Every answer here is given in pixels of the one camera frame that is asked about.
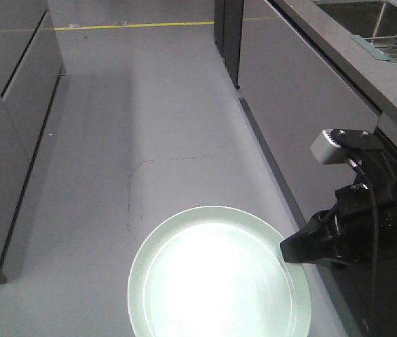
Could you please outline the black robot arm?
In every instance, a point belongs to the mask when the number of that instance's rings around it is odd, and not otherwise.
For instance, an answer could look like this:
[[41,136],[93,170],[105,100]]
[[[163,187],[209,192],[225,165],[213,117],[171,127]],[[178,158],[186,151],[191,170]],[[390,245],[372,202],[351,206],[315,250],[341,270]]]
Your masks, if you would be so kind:
[[281,242],[286,262],[375,265],[397,257],[397,176],[391,167],[380,174],[373,158],[353,168],[356,179],[335,191],[335,205]]

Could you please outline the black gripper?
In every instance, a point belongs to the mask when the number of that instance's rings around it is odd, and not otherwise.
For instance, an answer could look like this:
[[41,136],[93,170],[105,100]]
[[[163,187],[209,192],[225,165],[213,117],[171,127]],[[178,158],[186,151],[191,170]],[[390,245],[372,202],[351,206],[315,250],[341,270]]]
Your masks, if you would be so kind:
[[371,263],[397,258],[397,161],[388,154],[353,154],[355,181],[336,190],[333,209],[315,213],[283,240],[287,263]]

